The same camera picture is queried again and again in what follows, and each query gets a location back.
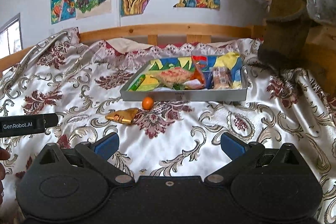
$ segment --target bedspread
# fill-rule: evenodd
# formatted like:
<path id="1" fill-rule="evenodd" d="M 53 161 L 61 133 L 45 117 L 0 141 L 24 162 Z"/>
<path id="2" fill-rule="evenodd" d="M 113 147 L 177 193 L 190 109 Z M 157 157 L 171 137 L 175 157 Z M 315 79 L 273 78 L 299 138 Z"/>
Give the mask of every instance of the bedspread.
<path id="1" fill-rule="evenodd" d="M 240 39 L 160 48 L 113 39 L 88 47 L 80 43 L 76 28 L 38 43 L 1 79 L 0 115 L 56 112 L 59 124 L 45 134 L 0 139 L 0 146 L 11 153 L 3 162 L 7 175 L 0 218 L 20 221 L 15 189 L 46 143 L 70 148 L 116 132 L 120 147 L 109 162 L 136 180 L 140 175 L 204 179 L 230 162 L 219 143 L 221 134 L 229 132 L 267 148 L 294 143 L 323 187 L 316 217 L 321 223 L 335 223 L 336 100 L 303 69 L 277 75 L 261 65 L 259 44 Z M 134 125 L 105 120 L 111 111 L 140 108 L 140 102 L 124 102 L 119 90 L 141 65 L 153 58 L 190 55 L 192 50 L 205 55 L 239 52 L 248 79 L 246 101 L 155 102 L 152 110 L 138 112 Z"/>

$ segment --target golden wrapper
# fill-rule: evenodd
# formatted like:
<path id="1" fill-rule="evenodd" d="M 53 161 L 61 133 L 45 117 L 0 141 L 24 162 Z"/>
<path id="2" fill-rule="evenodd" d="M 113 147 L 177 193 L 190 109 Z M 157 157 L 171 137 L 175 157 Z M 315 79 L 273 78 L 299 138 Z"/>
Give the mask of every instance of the golden wrapper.
<path id="1" fill-rule="evenodd" d="M 105 119 L 123 124 L 131 124 L 138 110 L 138 108 L 117 110 L 107 114 Z"/>

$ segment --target white wall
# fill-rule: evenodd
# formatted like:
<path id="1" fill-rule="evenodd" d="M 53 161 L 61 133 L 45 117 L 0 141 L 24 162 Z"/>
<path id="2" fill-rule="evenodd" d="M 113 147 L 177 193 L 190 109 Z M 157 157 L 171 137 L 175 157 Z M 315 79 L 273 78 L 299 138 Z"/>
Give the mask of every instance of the white wall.
<path id="1" fill-rule="evenodd" d="M 220 10 L 173 8 L 179 0 L 150 0 L 142 15 L 121 18 L 121 25 L 146 23 L 208 23 L 232 26 L 261 24 L 264 9 L 254 0 L 221 0 Z M 79 27 L 80 32 L 117 27 L 119 11 L 112 0 L 112 13 L 70 19 L 51 25 L 50 0 L 0 0 L 0 26 L 21 14 L 23 46 L 28 47 L 63 28 Z"/>

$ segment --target wooden headboard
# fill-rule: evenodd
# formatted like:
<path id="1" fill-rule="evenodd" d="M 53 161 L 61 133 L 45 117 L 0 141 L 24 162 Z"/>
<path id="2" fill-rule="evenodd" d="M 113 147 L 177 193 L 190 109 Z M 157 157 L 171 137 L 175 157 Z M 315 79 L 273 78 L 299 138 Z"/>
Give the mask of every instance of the wooden headboard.
<path id="1" fill-rule="evenodd" d="M 209 24 L 146 24 L 102 29 L 80 34 L 83 44 L 91 45 L 98 40 L 118 37 L 147 36 L 148 44 L 157 45 L 158 35 L 186 35 L 187 43 L 210 43 L 211 36 L 230 38 L 263 37 L 264 26 L 233 27 Z M 23 49 L 0 59 L 0 77 L 2 72 L 19 63 L 32 47 Z"/>

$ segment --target gray box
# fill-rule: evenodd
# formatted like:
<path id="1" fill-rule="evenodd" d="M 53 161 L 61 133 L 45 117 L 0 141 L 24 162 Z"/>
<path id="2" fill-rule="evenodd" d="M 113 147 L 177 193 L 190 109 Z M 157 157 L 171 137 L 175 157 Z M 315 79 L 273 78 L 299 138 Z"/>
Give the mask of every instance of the gray box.
<path id="1" fill-rule="evenodd" d="M 241 89 L 227 90 L 172 90 L 172 91 L 128 91 L 131 84 L 147 69 L 150 61 L 145 63 L 130 80 L 121 88 L 120 94 L 124 101 L 142 101 L 151 97 L 154 101 L 217 101 L 237 102 L 245 101 L 247 94 L 247 80 L 244 67 L 241 67 Z"/>

